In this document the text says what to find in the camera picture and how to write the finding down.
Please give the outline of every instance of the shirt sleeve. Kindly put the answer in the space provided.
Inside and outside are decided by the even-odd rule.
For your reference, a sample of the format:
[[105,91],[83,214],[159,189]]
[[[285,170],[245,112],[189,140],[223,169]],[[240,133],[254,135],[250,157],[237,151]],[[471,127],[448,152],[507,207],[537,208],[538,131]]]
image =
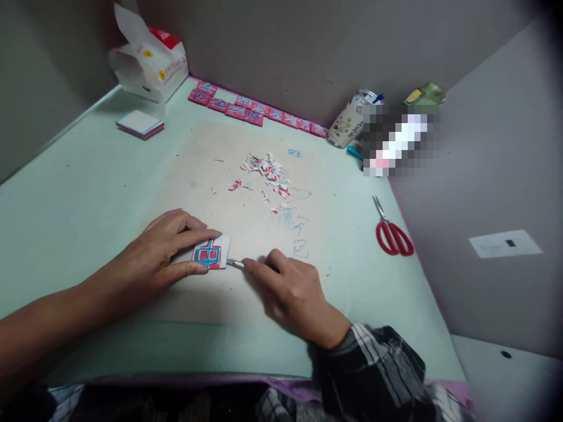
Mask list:
[[390,326],[353,324],[332,350],[319,350],[327,412],[359,421],[473,421],[444,387],[424,384],[424,361]]

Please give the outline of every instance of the eraser block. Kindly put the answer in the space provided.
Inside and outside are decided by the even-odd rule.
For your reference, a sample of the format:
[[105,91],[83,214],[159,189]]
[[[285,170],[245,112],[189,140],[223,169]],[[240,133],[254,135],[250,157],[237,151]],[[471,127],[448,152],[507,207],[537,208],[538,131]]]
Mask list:
[[283,112],[277,108],[271,108],[268,113],[268,119],[283,122]]
[[229,236],[204,240],[195,246],[192,261],[202,263],[210,270],[224,270],[227,267],[229,247]]
[[230,106],[229,103],[213,97],[212,99],[209,100],[209,104],[207,105],[207,108],[224,113],[225,111],[227,111],[227,107],[229,106]]
[[247,108],[244,108],[241,105],[229,104],[227,106],[227,111],[225,112],[225,115],[229,117],[234,117],[239,120],[244,120],[246,117],[246,111]]
[[297,118],[297,128],[304,132],[311,133],[311,122]]
[[261,114],[264,117],[268,117],[268,114],[270,114],[270,107],[264,104],[256,103],[256,105],[252,107],[252,111],[257,112],[258,114]]
[[262,125],[264,124],[264,116],[255,111],[246,110],[245,121],[253,125],[262,127]]
[[164,127],[164,123],[161,120],[138,110],[132,111],[125,117],[117,120],[116,125],[129,132],[136,133],[142,138],[148,137],[154,134],[155,130]]
[[197,89],[193,90],[192,93],[189,95],[188,99],[193,103],[201,104],[202,106],[207,106],[209,100],[211,99],[211,95],[205,93],[203,91],[198,91]]
[[254,100],[251,100],[250,98],[237,96],[235,104],[237,106],[243,106],[248,108],[249,110],[252,110],[252,108],[255,107],[258,103]]
[[217,92],[217,87],[211,85],[209,82],[199,81],[198,91],[203,91],[204,93],[209,94],[211,97],[213,97]]
[[135,135],[137,138],[141,138],[143,140],[147,140],[149,138],[152,138],[154,135],[156,135],[157,133],[159,133],[160,131],[164,130],[164,124],[161,124],[160,126],[155,127],[153,130],[149,131],[146,135],[140,135],[135,131],[132,131],[130,129],[127,129],[123,126],[119,126],[119,129],[121,129],[124,132],[130,133],[131,135]]
[[327,130],[321,125],[318,125],[316,123],[311,124],[311,133],[321,138],[327,137]]
[[292,114],[284,113],[283,114],[283,124],[291,126],[292,128],[297,129],[297,117]]

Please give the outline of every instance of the can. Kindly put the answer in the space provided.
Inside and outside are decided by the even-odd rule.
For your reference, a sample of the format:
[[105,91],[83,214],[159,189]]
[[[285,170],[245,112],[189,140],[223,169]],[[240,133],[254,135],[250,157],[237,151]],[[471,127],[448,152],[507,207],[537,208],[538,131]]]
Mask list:
[[327,139],[337,148],[346,148],[362,133],[364,129],[362,111],[376,98],[377,95],[372,91],[360,89],[328,129]]

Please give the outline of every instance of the red scissors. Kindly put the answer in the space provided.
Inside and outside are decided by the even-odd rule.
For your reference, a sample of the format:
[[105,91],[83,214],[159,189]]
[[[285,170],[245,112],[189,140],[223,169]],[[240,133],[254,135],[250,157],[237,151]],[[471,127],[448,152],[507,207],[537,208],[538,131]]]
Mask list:
[[[398,255],[399,253],[403,256],[411,256],[415,252],[415,247],[412,245],[411,240],[406,236],[405,232],[403,232],[399,227],[394,225],[389,221],[387,217],[385,217],[385,213],[383,212],[383,207],[377,199],[377,196],[374,196],[375,207],[377,211],[379,211],[379,215],[381,216],[381,221],[377,224],[377,228],[375,229],[375,233],[377,235],[377,242],[379,242],[379,246],[389,255]],[[385,233],[385,238],[387,239],[387,244],[383,241],[381,236],[381,230]]]

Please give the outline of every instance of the light green desk surface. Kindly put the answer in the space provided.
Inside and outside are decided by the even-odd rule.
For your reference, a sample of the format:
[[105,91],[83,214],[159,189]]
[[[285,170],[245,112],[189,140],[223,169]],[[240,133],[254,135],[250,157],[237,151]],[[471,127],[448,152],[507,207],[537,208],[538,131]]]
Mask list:
[[[323,165],[311,170],[331,187],[316,198],[329,227],[320,268],[321,278],[330,268],[330,279],[322,280],[327,299],[353,321],[394,327],[426,362],[427,377],[464,380],[417,256],[392,257],[377,243],[373,194],[406,227],[388,180],[363,177],[355,158],[313,135],[269,120],[250,127],[193,104],[187,97],[195,85],[188,79],[179,88],[165,116],[155,104],[115,90],[0,186],[0,317],[81,282],[138,236],[156,217],[148,210],[168,183],[176,151],[191,142],[191,128],[218,122],[297,147],[316,143]],[[147,142],[119,131],[115,120],[134,109],[161,117],[165,130]],[[47,380],[188,372],[310,377],[311,362],[307,345],[272,322],[187,324],[134,315],[69,346]]]

